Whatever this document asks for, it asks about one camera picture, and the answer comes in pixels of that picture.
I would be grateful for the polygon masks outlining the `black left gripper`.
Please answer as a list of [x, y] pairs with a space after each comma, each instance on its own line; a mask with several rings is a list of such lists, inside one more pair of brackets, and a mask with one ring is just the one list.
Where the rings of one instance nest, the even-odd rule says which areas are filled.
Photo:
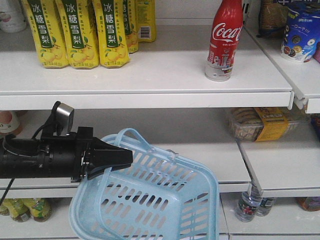
[[41, 146], [44, 150], [43, 167], [40, 167], [42, 178], [71, 178], [80, 182], [85, 175], [83, 160], [91, 145], [91, 163], [103, 165], [89, 169], [87, 179], [92, 180], [103, 175], [105, 169], [118, 171], [129, 168], [133, 163], [131, 150], [108, 144], [96, 137], [93, 138], [92, 127], [80, 126], [77, 132], [69, 135], [54, 135], [50, 127], [41, 133]]

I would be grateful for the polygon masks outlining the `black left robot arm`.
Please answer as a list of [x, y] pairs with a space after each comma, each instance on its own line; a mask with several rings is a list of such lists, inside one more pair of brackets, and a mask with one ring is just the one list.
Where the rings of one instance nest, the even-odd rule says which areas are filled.
[[0, 141], [2, 179], [70, 178], [78, 183], [104, 173], [128, 168], [133, 163], [131, 150], [108, 144], [93, 136], [93, 128], [40, 139], [18, 139], [7, 135]]

